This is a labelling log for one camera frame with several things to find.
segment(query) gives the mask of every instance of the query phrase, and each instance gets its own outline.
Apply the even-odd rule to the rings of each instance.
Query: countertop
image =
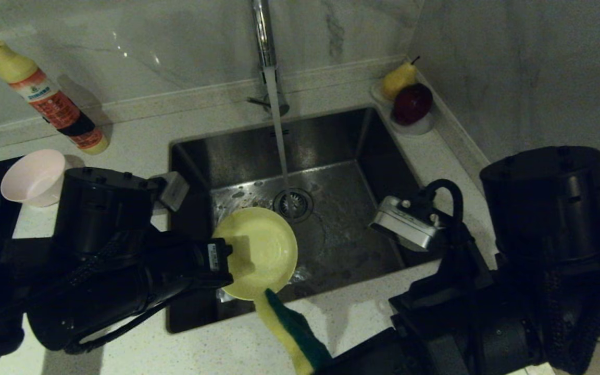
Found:
[[[360,107],[387,109],[371,99],[373,79],[361,79],[286,95],[291,111],[283,121],[321,116]],[[110,168],[148,177],[169,169],[169,146],[174,142],[207,135],[253,128],[270,123],[257,105],[237,98],[236,102],[206,106],[176,114],[150,117],[104,127],[110,147],[98,156],[82,154],[62,135],[45,137],[0,148],[0,160],[53,148],[67,155],[74,165]],[[452,116],[438,116],[450,121]],[[486,262],[494,267],[494,234],[485,199],[469,178],[460,161],[436,130],[421,136],[393,132],[417,180],[427,184],[449,178],[462,189],[465,223],[477,240]],[[446,195],[437,205],[450,211]],[[49,237],[53,233],[57,205],[47,208],[23,206],[15,238]],[[164,215],[152,222],[161,230]],[[388,298],[405,292],[409,284],[436,271],[438,261],[288,304],[307,317],[318,339],[336,356],[391,326]],[[147,322],[102,349],[81,356],[46,351],[24,321],[26,338],[18,351],[0,359],[0,374],[12,375],[130,375],[162,373],[293,373],[283,347],[255,314],[232,318],[181,334],[165,330],[165,314]],[[548,365],[530,367],[516,374],[550,374]]]

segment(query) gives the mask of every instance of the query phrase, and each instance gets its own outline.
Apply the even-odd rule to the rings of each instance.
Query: yellow plate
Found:
[[[223,288],[233,297],[253,301],[267,288],[276,293],[295,271],[295,234],[274,211],[261,207],[239,209],[219,223],[212,237],[233,245],[228,268],[234,282]]]

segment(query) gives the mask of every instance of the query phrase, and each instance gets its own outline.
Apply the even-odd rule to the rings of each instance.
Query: bottle label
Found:
[[[73,125],[80,117],[80,109],[40,69],[24,81],[10,83],[9,86],[58,130]],[[100,142],[103,133],[94,129],[69,138],[78,148],[85,149]]]

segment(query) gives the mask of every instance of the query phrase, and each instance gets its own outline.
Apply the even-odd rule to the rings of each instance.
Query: red apple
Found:
[[[432,92],[422,83],[403,88],[395,97],[393,120],[400,125],[411,125],[422,119],[432,107]]]

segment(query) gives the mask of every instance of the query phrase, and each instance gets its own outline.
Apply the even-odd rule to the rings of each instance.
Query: yellow pear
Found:
[[[405,61],[397,69],[386,74],[381,84],[381,95],[388,100],[395,100],[398,93],[407,86],[416,83],[416,73],[418,69],[414,63],[419,59],[416,57],[414,61]]]

